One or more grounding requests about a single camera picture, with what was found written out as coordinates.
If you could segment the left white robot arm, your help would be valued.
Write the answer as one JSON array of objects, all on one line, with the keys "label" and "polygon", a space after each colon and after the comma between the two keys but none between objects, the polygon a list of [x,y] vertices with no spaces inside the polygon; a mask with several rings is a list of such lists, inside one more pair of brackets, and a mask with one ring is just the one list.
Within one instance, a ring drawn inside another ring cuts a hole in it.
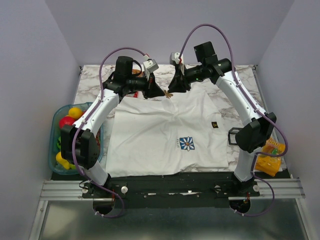
[{"label": "left white robot arm", "polygon": [[107,197],[111,185],[109,174],[98,161],[100,147],[96,136],[109,113],[130,93],[142,92],[145,98],[164,95],[155,81],[154,71],[159,68],[154,59],[148,58],[133,73],[133,65],[138,62],[128,56],[119,56],[115,69],[102,83],[102,91],[72,125],[64,125],[60,131],[61,156],[75,165],[77,171],[94,182],[93,191],[101,198]]}]

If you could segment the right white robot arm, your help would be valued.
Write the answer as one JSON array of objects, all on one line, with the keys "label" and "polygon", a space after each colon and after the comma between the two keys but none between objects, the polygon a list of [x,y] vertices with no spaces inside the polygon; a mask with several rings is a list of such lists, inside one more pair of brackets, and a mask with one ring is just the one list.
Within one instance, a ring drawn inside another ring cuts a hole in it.
[{"label": "right white robot arm", "polygon": [[277,117],[273,112],[267,113],[255,101],[235,73],[231,61],[227,58],[218,59],[210,41],[195,46],[194,52],[199,65],[191,68],[185,67],[180,52],[171,53],[169,62],[175,67],[175,73],[168,91],[185,93],[191,89],[192,83],[210,79],[233,104],[243,128],[235,135],[240,151],[230,191],[236,196],[241,196],[247,192],[248,184],[254,179],[254,158],[270,138]]}]

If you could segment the white garment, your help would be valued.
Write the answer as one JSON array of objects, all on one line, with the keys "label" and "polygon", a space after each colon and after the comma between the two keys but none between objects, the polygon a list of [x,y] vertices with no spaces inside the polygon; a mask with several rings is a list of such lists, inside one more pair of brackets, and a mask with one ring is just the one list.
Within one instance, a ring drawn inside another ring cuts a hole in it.
[{"label": "white garment", "polygon": [[221,113],[199,83],[162,100],[125,97],[115,109],[105,169],[113,178],[224,169],[227,141]]}]

